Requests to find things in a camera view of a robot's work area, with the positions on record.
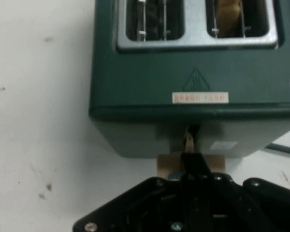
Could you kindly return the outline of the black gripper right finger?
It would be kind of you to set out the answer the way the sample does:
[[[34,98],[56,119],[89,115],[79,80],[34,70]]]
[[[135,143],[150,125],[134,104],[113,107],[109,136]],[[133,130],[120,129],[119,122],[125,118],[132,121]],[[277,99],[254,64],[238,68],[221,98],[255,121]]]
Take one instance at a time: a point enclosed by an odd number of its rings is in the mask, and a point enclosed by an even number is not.
[[[198,232],[290,232],[290,190],[260,178],[238,185],[195,155]]]

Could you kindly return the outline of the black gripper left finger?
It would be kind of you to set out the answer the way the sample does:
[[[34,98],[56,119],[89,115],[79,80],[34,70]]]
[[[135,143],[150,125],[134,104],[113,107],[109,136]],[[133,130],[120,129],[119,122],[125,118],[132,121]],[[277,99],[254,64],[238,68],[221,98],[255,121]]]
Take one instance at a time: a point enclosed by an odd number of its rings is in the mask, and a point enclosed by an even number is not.
[[[196,155],[182,153],[185,171],[177,181],[151,177],[82,217],[74,232],[194,232],[196,216],[189,189]]]

